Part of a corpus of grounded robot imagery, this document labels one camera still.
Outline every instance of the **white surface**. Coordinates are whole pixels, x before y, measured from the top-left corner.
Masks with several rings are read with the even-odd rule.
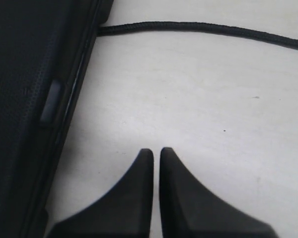
[[[298,38],[298,0],[116,0],[107,25],[202,21]],[[298,238],[298,51],[203,33],[103,37],[52,188],[51,221],[107,192],[138,151],[175,149],[211,191]]]

